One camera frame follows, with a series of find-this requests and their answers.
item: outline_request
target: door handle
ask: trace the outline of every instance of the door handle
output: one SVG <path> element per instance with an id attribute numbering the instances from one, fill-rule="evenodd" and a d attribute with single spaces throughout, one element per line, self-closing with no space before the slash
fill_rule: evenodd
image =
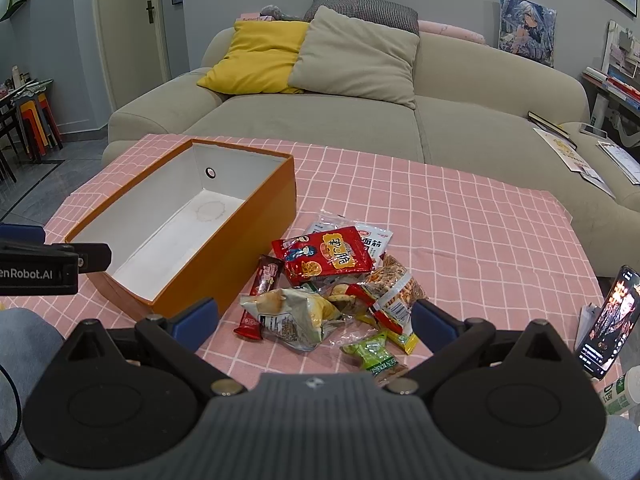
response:
<path id="1" fill-rule="evenodd" d="M 146 1 L 146 12 L 149 13 L 149 23 L 154 22 L 154 9 L 155 7 L 151 5 L 151 0 Z"/>

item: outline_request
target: tablecloth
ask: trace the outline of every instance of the tablecloth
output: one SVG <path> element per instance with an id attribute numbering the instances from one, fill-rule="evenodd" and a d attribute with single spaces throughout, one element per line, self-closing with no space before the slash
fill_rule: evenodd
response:
<path id="1" fill-rule="evenodd" d="M 47 243 L 61 241 L 116 189 L 186 140 L 144 137 L 64 201 L 46 225 Z M 302 234 L 320 210 L 390 229 L 387 251 L 411 270 L 433 303 L 459 319 L 483 317 L 498 329 L 520 330 L 531 319 L 546 318 L 572 346 L 580 308 L 602 303 L 570 217 L 548 192 L 390 156 L 285 140 L 216 140 L 292 153 L 298 214 L 288 235 Z M 97 317 L 107 328 L 132 325 L 84 276 L 75 296 L 2 302 L 34 310 L 63 335 L 87 317 Z M 271 336 L 244 340 L 232 332 L 241 312 L 236 301 L 198 355 L 247 387 L 264 371 L 357 369 L 337 345 L 303 354 Z M 388 347 L 410 367 L 430 355 L 421 343 L 411 356 L 392 343 Z"/>

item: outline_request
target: houndstooth pillow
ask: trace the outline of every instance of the houndstooth pillow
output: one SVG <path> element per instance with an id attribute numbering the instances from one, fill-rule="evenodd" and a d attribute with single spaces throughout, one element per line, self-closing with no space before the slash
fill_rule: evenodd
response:
<path id="1" fill-rule="evenodd" d="M 350 18 L 400 28 L 414 34 L 418 32 L 418 13 L 411 7 L 386 0 L 314 0 L 303 18 L 311 22 L 320 6 L 328 7 Z"/>

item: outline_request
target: door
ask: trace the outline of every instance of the door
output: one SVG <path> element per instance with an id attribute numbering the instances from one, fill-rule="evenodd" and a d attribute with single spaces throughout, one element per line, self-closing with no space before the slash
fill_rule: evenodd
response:
<path id="1" fill-rule="evenodd" d="M 168 79 L 159 0 L 94 0 L 98 42 L 116 108 Z"/>

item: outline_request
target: beige pillow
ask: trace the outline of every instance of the beige pillow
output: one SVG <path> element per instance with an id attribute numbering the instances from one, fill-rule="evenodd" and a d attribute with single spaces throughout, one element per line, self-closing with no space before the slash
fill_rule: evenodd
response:
<path id="1" fill-rule="evenodd" d="M 289 86 L 415 109 L 412 69 L 420 37 L 321 6 L 309 23 Z"/>

